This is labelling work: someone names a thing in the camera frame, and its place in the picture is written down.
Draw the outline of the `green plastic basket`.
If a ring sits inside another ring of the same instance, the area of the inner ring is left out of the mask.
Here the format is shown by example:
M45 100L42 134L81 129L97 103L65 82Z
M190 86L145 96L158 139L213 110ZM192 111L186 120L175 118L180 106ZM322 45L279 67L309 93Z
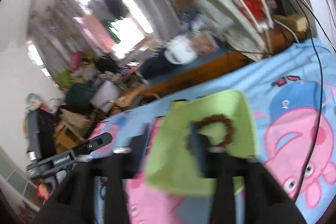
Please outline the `green plastic basket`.
M252 110L239 90L218 92L171 110L153 140L146 183L180 196L212 196L221 152L239 158L257 154Z

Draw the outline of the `dark green bag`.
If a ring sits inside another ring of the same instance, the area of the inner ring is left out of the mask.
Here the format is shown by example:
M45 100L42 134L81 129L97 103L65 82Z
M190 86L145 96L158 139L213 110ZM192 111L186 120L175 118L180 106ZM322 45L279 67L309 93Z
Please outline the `dark green bag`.
M73 84L65 98L68 110L78 114L89 114L94 109L90 100L96 92L97 88L91 84Z

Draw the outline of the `white storage box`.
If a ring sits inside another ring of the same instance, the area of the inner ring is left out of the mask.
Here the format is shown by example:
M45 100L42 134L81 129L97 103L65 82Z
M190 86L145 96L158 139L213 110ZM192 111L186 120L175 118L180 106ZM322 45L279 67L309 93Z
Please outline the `white storage box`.
M112 109L112 103L109 101L118 99L120 95L121 90L117 85L104 81L89 102L94 108L108 113Z

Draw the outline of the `dark navy folded clothes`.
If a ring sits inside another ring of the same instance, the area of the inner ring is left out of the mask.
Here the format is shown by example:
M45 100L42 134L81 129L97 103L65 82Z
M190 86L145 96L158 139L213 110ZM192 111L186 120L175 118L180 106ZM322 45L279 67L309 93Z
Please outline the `dark navy folded clothes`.
M139 74L146 80L155 79L158 76L162 76L170 73L178 65L169 62L164 53L165 49L161 49L156 56L146 60L139 69Z

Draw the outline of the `Peppa Pig blue bedsheet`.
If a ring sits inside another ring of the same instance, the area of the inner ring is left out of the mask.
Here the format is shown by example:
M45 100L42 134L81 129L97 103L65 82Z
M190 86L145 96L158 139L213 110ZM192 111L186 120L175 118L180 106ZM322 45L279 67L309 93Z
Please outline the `Peppa Pig blue bedsheet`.
M243 92L256 126L256 157L291 197L307 223L335 212L335 55L317 39L227 75L111 116L94 130L113 140L94 151L112 155L149 124L149 148L138 175L125 181L131 223L207 223L213 195L180 196L151 188L146 164L165 116L187 102L225 90Z

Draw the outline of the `white enamel mug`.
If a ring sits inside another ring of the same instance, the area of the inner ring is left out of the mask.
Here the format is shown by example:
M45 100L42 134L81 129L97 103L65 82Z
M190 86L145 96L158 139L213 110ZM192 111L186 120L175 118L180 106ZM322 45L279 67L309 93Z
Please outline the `white enamel mug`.
M198 53L186 35L178 35L167 42L163 54L166 60L174 65L187 65L198 58Z

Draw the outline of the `wooden desk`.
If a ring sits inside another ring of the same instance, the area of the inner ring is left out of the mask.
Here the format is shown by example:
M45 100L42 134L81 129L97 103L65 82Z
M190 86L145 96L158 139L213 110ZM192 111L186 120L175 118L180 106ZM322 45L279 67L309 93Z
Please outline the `wooden desk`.
M122 98L128 106L139 96L165 97L231 73L250 63L253 63L253 60L245 54L231 49L227 43L220 42L216 52L200 56L189 65L177 66L170 74L158 77L149 84L129 88Z

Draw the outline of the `grey dotted cloth cover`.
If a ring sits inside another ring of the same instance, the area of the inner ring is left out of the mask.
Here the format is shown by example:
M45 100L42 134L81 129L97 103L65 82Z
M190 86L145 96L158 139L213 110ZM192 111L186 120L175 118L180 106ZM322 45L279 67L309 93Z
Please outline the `grey dotted cloth cover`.
M210 20L215 37L226 41L253 61L260 61L265 43L232 0L195 0L198 10Z

